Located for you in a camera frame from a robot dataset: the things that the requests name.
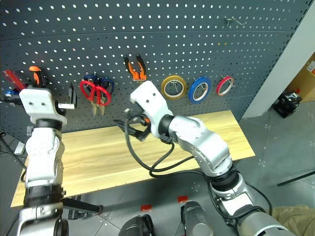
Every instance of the cardboard box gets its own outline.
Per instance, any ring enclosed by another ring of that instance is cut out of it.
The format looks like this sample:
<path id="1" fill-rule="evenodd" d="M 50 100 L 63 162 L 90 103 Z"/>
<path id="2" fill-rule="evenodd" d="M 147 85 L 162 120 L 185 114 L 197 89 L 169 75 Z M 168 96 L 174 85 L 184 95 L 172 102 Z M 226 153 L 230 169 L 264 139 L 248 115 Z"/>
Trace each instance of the cardboard box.
<path id="1" fill-rule="evenodd" d="M 297 92 L 302 97 L 302 102 L 315 101 L 315 53 L 294 77 L 286 90 Z"/>

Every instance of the pegboard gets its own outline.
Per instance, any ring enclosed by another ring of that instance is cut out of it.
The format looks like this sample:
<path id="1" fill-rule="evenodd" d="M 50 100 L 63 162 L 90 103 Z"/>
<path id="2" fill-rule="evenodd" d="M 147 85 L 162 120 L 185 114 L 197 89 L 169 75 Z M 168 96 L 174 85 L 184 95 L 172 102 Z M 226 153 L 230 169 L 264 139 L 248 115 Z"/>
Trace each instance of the pegboard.
<path id="1" fill-rule="evenodd" d="M 48 88 L 65 102 L 69 83 L 79 95 L 68 111 L 64 132 L 114 125 L 139 84 L 126 72 L 122 55 L 136 62 L 140 53 L 148 79 L 160 89 L 169 75 L 212 81 L 208 98 L 197 105 L 188 96 L 167 100 L 176 115 L 232 110 L 239 120 L 260 89 L 305 15 L 310 1 L 5 1 L 0 9 L 1 70 L 13 69 L 24 82 L 28 67 L 48 76 Z M 244 25 L 230 22 L 234 17 Z M 85 71 L 114 80 L 112 103 L 105 115 L 92 115 L 78 86 Z M 221 75 L 235 86 L 224 97 L 215 94 Z M 1 77 L 1 92 L 11 85 Z M 29 117 L 23 108 L 0 103 L 0 126 L 25 141 Z"/>

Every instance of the red tag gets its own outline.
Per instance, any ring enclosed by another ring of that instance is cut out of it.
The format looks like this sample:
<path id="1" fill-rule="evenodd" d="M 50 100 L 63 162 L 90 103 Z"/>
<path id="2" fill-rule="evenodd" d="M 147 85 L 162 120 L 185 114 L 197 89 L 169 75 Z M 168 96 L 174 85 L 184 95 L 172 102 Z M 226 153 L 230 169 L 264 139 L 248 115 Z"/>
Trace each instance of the red tag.
<path id="1" fill-rule="evenodd" d="M 187 196 L 179 196 L 179 197 L 177 197 L 177 201 L 178 201 L 178 203 L 185 203 L 188 201 L 188 197 Z"/>
<path id="2" fill-rule="evenodd" d="M 152 205 L 141 205 L 141 211 L 151 211 Z"/>

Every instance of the black stand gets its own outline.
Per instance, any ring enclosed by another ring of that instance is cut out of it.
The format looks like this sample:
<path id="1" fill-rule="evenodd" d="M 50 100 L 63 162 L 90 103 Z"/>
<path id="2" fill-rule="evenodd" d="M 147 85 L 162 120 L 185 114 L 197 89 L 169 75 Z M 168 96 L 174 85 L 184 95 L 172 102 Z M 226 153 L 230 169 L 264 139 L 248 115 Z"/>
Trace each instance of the black stand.
<path id="1" fill-rule="evenodd" d="M 103 206 L 93 205 L 80 201 L 81 195 L 72 198 L 63 198 L 63 207 L 69 209 L 68 220 L 76 220 L 88 216 L 88 213 L 101 214 Z"/>
<path id="2" fill-rule="evenodd" d="M 302 176 L 290 179 L 290 180 L 282 182 L 282 183 L 278 183 L 277 186 L 283 186 L 283 185 L 285 185 L 287 183 L 291 183 L 291 182 L 297 181 L 297 180 L 302 179 L 302 178 L 306 178 L 306 177 L 311 176 L 311 175 L 315 175 L 315 171 L 309 172 L 308 174 L 305 174 L 305 175 L 302 175 Z"/>

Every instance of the tape roll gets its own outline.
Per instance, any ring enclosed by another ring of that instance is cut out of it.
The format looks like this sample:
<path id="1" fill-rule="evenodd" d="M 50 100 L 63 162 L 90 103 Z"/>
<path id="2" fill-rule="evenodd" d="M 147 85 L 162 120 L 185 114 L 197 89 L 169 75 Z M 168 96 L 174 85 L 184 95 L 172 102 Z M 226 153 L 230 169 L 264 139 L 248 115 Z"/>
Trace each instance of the tape roll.
<path id="1" fill-rule="evenodd" d="M 222 87 L 226 82 L 229 82 L 229 83 L 230 83 L 229 86 L 226 88 L 226 90 L 220 92 L 221 87 Z M 223 78 L 223 80 L 221 80 L 220 83 L 219 83 L 218 86 L 217 86 L 217 94 L 218 94 L 219 96 L 224 96 L 224 95 L 226 95 L 227 92 L 229 92 L 230 89 L 233 87 L 233 84 L 234 84 L 234 79 L 233 79 L 233 77 L 232 77 L 232 76 L 225 76 L 225 77 Z"/>
<path id="2" fill-rule="evenodd" d="M 172 83 L 172 82 L 180 83 L 182 86 L 182 90 L 176 95 L 170 95 L 166 92 L 166 87 L 169 85 L 169 83 Z M 178 75 L 171 75 L 167 77 L 166 79 L 163 80 L 161 84 L 161 93 L 170 100 L 180 99 L 181 97 L 185 95 L 186 91 L 187 91 L 187 83 L 182 77 Z"/>
<path id="3" fill-rule="evenodd" d="M 204 92 L 202 93 L 200 97 L 194 98 L 197 88 L 201 85 L 205 85 L 206 89 L 204 90 Z M 198 104 L 202 102 L 209 95 L 210 90 L 211 90 L 211 81 L 208 79 L 208 77 L 206 76 L 200 77 L 192 84 L 189 90 L 189 93 L 188 93 L 189 101 L 193 104 Z"/>

